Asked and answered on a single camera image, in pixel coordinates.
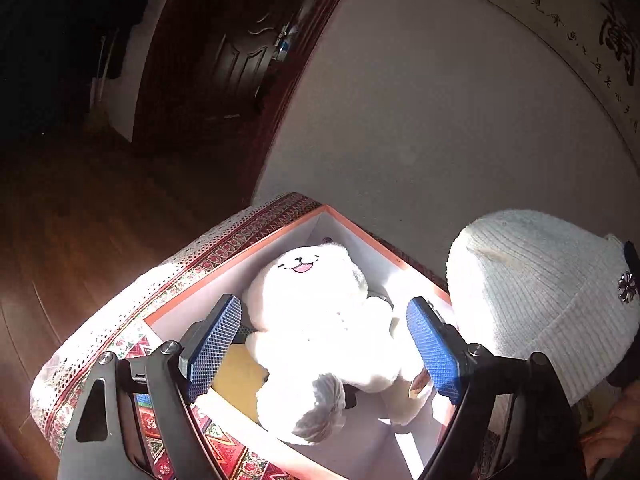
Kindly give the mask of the person's hand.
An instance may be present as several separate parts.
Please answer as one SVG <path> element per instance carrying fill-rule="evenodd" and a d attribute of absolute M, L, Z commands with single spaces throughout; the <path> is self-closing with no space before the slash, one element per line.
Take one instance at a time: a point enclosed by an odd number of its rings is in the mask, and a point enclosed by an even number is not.
<path fill-rule="evenodd" d="M 608 412 L 606 421 L 582 439 L 587 476 L 591 477 L 601 460 L 620 458 L 639 431 L 639 383 L 628 386 Z"/>

